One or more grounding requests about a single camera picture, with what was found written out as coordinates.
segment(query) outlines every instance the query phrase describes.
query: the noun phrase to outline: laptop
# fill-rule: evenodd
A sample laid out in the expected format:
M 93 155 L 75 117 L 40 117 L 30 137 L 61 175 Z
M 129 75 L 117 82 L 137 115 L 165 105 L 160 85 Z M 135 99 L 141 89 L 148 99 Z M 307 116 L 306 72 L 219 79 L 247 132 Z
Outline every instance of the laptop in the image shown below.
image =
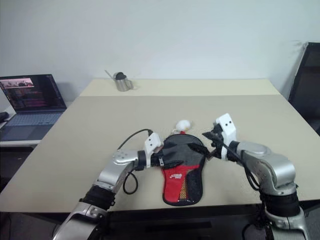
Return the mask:
M 0 77 L 0 87 L 16 112 L 1 142 L 41 140 L 67 109 L 51 74 Z

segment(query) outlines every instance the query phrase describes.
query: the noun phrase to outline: table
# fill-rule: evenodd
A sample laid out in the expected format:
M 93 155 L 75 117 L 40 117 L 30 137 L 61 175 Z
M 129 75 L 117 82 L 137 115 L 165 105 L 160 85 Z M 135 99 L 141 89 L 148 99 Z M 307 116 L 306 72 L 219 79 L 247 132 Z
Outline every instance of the table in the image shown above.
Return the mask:
M 65 105 L 68 107 L 70 106 L 71 102 L 67 101 L 65 102 Z M 4 112 L 7 112 L 9 114 L 8 120 L 10 120 L 15 114 L 16 111 L 14 108 L 10 105 L 8 106 Z M 6 123 L 0 123 L 0 129 L 5 125 Z M 41 139 L 39 140 L 26 140 L 26 141 L 0 141 L 0 147 L 35 147 L 40 143 Z
M 69 106 L 0 195 L 0 211 L 68 213 L 85 196 L 112 153 L 131 133 L 150 128 L 167 137 L 177 121 L 193 122 L 201 133 L 229 113 L 238 140 L 252 141 L 287 156 L 295 165 L 300 200 L 320 199 L 314 183 L 320 168 L 320 137 L 266 79 L 137 80 L 138 88 L 118 92 L 111 80 L 95 79 Z M 141 149 L 146 136 L 127 148 Z M 172 208 L 162 200 L 159 168 L 137 172 L 139 188 L 122 190 L 111 211 Z M 194 206 L 259 203 L 244 169 L 212 159 L 203 169 L 203 196 Z

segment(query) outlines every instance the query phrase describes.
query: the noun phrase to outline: white wall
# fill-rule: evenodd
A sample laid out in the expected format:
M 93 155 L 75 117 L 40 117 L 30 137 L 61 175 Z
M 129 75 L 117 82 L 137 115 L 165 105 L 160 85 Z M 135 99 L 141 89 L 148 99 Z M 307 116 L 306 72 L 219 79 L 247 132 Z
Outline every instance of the white wall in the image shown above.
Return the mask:
M 52 73 L 67 101 L 105 68 L 132 79 L 269 78 L 287 96 L 312 41 L 319 0 L 0 0 L 0 75 Z

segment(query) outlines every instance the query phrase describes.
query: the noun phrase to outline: laptop screen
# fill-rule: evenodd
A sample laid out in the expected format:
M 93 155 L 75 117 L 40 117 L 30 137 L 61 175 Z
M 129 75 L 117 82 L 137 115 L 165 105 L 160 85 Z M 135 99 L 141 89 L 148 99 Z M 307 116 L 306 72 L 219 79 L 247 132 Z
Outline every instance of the laptop screen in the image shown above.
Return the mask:
M 17 113 L 66 109 L 51 74 L 0 77 L 0 87 Z

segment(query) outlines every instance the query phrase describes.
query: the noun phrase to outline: floor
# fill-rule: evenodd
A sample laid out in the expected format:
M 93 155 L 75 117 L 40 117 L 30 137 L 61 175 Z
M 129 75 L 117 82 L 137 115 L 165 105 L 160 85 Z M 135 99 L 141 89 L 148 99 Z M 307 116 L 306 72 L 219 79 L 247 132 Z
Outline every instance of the floor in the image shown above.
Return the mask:
M 0 153 L 0 174 L 1 187 L 10 179 L 24 160 L 29 155 L 29 151 L 10 152 L 1 151 Z M 241 231 L 243 227 L 249 222 L 247 216 L 216 216 L 210 219 L 199 219 L 198 221 L 206 221 L 210 223 L 209 228 L 202 228 L 196 231 L 191 231 L 187 239 L 224 239 L 224 240 L 241 240 Z M 320 208 L 311 211 L 306 218 L 309 232 L 312 240 L 320 239 Z M 121 223 L 120 226 L 114 225 L 116 229 L 112 238 L 107 239 L 180 239 L 179 231 L 172 229 L 171 231 L 157 230 L 153 232 L 143 231 L 144 226 L 134 226 L 132 222 Z M 33 216 L 21 213 L 0 213 L 0 239 L 1 240 L 50 240 L 53 237 L 53 232 L 59 227 L 58 225 L 35 218 Z M 139 236 L 141 232 L 147 232 L 143 236 Z M 264 231 L 259 231 L 250 227 L 246 232 L 246 240 L 265 239 Z

